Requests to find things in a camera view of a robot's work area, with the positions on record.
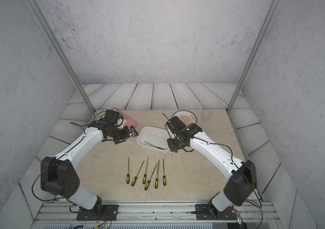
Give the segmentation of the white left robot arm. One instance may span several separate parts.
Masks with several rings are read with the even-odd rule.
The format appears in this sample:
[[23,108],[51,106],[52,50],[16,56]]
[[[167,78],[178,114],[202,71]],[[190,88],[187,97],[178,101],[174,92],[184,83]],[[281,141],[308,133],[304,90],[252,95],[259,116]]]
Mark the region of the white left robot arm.
[[86,191],[77,175],[76,168],[88,152],[99,142],[125,142],[138,135],[134,126],[127,126],[123,114],[116,110],[102,111],[101,117],[90,122],[72,144],[54,157],[41,161],[37,179],[42,191],[59,195],[84,210],[97,210],[100,197]]

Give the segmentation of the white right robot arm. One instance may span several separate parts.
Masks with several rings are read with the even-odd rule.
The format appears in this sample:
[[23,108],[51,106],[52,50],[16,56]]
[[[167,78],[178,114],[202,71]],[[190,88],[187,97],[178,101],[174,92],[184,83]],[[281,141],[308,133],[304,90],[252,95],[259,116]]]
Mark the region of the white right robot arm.
[[186,150],[191,147],[205,156],[227,179],[222,192],[219,192],[208,203],[212,215],[217,215],[230,206],[241,206],[248,197],[258,188],[256,167],[250,160],[243,161],[233,155],[233,151],[227,152],[229,146],[215,143],[195,123],[185,125],[177,116],[174,116],[165,124],[169,134],[167,144],[172,152]]

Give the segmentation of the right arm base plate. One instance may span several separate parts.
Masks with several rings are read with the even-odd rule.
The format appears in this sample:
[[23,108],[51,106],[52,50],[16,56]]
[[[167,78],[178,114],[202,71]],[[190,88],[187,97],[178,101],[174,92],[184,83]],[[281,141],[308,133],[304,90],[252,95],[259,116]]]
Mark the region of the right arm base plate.
[[197,220],[237,220],[233,206],[219,211],[212,204],[196,204],[191,214],[195,214]]

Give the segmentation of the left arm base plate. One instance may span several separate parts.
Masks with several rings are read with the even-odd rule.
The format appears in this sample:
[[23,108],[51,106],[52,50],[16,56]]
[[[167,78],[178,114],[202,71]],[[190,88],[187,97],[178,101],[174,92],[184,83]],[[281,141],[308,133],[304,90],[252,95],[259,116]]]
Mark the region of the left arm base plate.
[[92,210],[80,208],[76,217],[77,221],[115,221],[119,205],[96,205]]

